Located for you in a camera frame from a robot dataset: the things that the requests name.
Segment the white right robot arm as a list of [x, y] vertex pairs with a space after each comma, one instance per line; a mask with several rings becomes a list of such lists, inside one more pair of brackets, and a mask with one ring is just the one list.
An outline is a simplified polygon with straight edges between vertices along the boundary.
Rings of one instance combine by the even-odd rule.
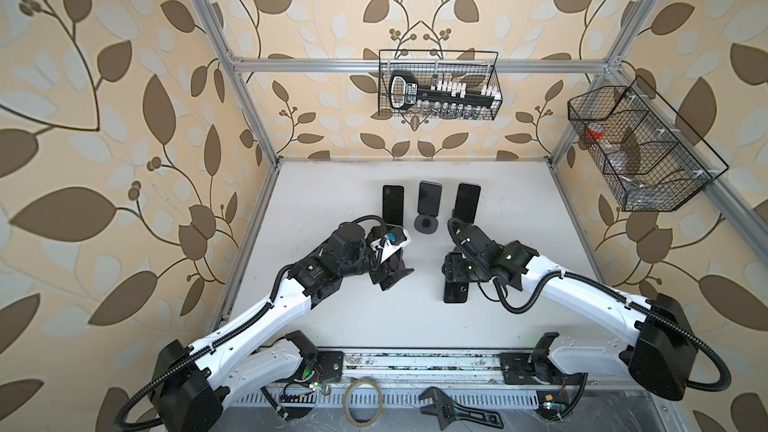
[[693, 333], [672, 297], [620, 291], [518, 241], [500, 245], [459, 218], [450, 219], [447, 229], [455, 246], [443, 266], [447, 279], [492, 285], [497, 302], [513, 315], [538, 311], [541, 299], [556, 302], [607, 333], [579, 339], [546, 332], [522, 374], [542, 384], [572, 377], [587, 381], [591, 374], [621, 377], [670, 401], [681, 400], [689, 389], [716, 393], [730, 387], [728, 365]]

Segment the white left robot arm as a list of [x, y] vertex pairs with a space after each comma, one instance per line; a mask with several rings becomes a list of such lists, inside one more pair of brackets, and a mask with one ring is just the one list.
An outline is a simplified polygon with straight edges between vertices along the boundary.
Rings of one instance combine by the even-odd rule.
[[264, 342], [340, 289], [367, 275], [388, 290], [410, 274], [402, 250], [411, 241], [400, 225], [362, 216], [341, 223], [320, 245], [277, 273], [267, 296], [210, 334], [158, 355], [151, 381], [117, 412], [118, 431], [208, 431], [240, 396], [315, 367], [317, 351], [296, 332]]

